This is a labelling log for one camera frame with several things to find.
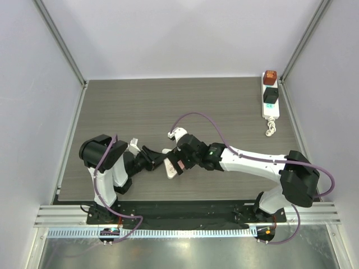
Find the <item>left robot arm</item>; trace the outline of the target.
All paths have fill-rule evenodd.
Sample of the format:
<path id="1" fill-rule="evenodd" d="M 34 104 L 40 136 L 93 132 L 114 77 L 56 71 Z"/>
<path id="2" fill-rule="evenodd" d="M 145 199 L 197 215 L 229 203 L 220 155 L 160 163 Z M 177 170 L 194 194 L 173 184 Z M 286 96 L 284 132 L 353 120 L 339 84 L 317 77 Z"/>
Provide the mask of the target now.
<path id="1" fill-rule="evenodd" d="M 87 167 L 95 191 L 92 214 L 107 224 L 118 220 L 118 194 L 125 194 L 132 185 L 132 177 L 143 170 L 153 171 L 160 166 L 165 154 L 146 146 L 138 148 L 138 139 L 129 143 L 105 134 L 85 141 L 79 149 L 79 158 Z"/>

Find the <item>pink cube plug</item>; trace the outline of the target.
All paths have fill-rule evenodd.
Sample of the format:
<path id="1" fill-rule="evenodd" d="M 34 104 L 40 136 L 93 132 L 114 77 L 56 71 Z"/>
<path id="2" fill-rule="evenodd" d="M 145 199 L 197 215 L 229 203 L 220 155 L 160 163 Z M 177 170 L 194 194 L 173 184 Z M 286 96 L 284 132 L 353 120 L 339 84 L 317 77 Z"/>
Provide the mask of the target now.
<path id="1" fill-rule="evenodd" d="M 178 161 L 178 165 L 182 170 L 185 168 L 185 165 L 183 164 L 183 162 L 181 160 Z"/>

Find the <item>white triangular socket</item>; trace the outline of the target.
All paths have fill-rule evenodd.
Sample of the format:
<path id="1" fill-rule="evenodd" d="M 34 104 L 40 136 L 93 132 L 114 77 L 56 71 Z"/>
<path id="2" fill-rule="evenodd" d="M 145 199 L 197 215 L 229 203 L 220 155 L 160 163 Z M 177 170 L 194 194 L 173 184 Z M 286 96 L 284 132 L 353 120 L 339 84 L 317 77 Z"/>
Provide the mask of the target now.
<path id="1" fill-rule="evenodd" d="M 168 158 L 166 158 L 164 160 L 164 165 L 165 165 L 165 171 L 166 171 L 167 178 L 173 179 L 177 175 L 177 171 L 174 168 L 173 164 L 171 163 L 171 161 Z"/>

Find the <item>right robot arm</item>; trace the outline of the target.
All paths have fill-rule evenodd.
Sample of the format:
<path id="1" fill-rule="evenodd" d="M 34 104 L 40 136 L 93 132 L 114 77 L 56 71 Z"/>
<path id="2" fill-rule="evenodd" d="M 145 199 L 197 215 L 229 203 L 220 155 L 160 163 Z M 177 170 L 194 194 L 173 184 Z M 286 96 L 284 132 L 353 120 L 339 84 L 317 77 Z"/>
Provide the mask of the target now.
<path id="1" fill-rule="evenodd" d="M 192 134 L 176 139 L 174 149 L 164 149 L 167 177 L 174 178 L 198 165 L 208 171 L 241 172 L 272 180 L 277 184 L 260 192 L 250 210 L 257 222 L 268 222 L 281 208 L 312 206 L 319 172 L 298 151 L 288 155 L 266 155 L 241 151 L 223 143 L 199 141 Z"/>

